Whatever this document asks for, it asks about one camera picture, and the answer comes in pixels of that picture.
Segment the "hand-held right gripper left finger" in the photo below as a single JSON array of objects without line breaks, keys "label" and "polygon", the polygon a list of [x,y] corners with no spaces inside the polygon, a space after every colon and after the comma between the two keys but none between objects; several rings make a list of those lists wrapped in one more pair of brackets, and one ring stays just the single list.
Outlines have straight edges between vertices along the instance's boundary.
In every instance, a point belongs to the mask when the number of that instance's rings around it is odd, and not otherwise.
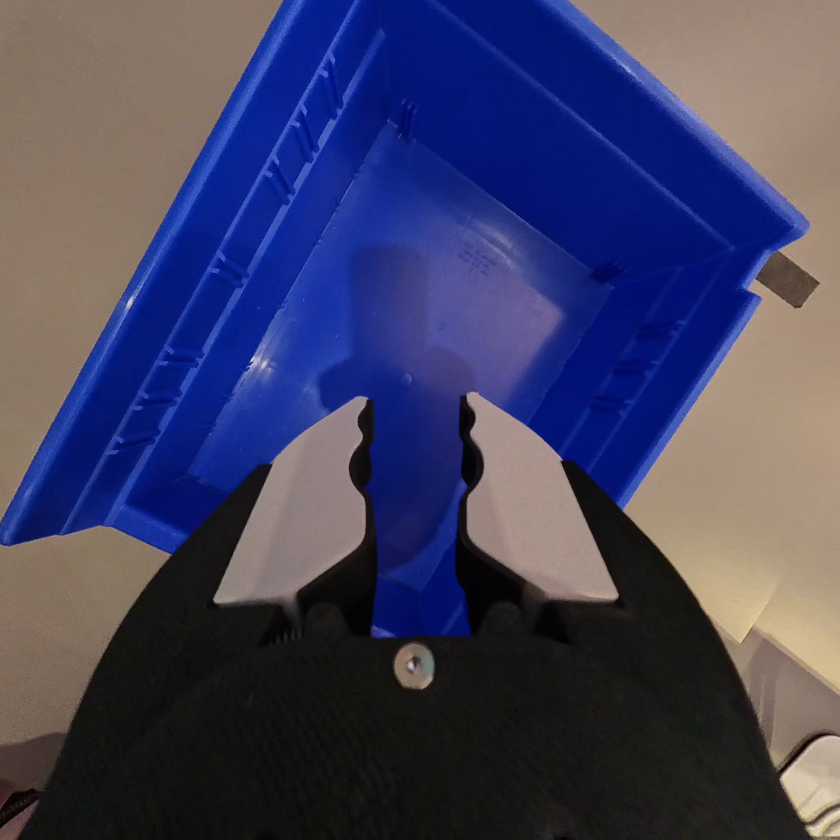
[{"label": "hand-held right gripper left finger", "polygon": [[376,591],[374,404],[353,398],[286,446],[269,466],[213,597],[222,608],[277,606],[302,628],[335,606],[370,631]]}]

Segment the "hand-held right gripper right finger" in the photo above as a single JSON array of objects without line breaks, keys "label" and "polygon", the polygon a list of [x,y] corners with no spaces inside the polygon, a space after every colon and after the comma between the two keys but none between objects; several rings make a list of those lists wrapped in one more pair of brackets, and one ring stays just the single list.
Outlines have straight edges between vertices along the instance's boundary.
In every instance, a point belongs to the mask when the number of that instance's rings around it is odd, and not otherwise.
[{"label": "hand-held right gripper right finger", "polygon": [[541,629],[556,604],[618,604],[562,458],[477,392],[460,399],[459,435],[459,585],[470,632],[498,605]]}]

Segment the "blue plastic bin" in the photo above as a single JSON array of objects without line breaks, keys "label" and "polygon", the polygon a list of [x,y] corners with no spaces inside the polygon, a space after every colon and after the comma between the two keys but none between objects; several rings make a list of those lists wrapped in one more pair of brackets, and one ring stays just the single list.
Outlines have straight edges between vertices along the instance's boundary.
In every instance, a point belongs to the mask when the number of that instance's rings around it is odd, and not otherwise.
[{"label": "blue plastic bin", "polygon": [[375,635],[466,630],[460,397],[620,506],[808,221],[568,2],[284,2],[2,520],[173,553],[374,404]]}]

